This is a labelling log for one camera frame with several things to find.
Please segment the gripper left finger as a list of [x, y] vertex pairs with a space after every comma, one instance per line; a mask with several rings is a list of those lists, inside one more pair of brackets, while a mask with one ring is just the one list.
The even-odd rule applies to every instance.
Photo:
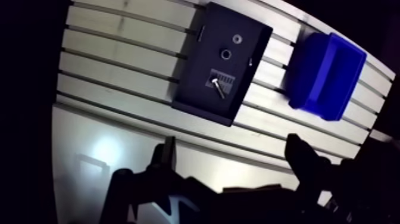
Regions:
[[193, 210], [196, 223], [211, 223], [218, 194], [193, 177], [181, 177], [175, 168], [176, 138], [168, 136], [156, 145], [145, 171], [134, 173], [123, 168], [113, 172], [99, 222], [127, 223], [130, 207], [138, 218], [139, 205], [169, 201], [171, 222], [180, 223], [182, 203]]

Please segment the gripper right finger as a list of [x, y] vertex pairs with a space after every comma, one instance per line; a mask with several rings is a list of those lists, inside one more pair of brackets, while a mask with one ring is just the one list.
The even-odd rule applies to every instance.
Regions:
[[287, 136], [285, 158], [299, 180], [296, 205], [304, 223], [375, 222], [365, 173], [356, 160], [332, 164], [295, 133]]

